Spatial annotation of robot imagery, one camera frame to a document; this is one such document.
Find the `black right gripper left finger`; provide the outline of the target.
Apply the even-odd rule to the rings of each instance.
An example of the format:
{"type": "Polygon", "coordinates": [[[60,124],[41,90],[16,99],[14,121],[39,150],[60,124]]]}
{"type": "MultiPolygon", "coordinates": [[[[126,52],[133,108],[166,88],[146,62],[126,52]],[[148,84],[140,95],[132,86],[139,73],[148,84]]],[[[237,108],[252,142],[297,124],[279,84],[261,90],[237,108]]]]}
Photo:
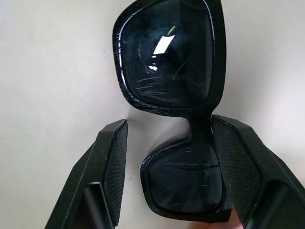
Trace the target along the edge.
{"type": "Polygon", "coordinates": [[[128,121],[106,125],[73,166],[47,229],[113,229],[119,224],[128,121]]]}

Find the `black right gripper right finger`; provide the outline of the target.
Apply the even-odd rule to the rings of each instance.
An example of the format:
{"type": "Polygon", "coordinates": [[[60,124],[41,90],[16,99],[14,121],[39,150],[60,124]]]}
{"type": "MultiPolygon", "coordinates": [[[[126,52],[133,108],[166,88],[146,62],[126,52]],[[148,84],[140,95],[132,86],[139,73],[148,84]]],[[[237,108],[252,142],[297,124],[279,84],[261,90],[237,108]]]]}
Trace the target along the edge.
{"type": "Polygon", "coordinates": [[[305,188],[250,126],[221,115],[212,129],[225,186],[245,229],[303,229],[305,188]]]}

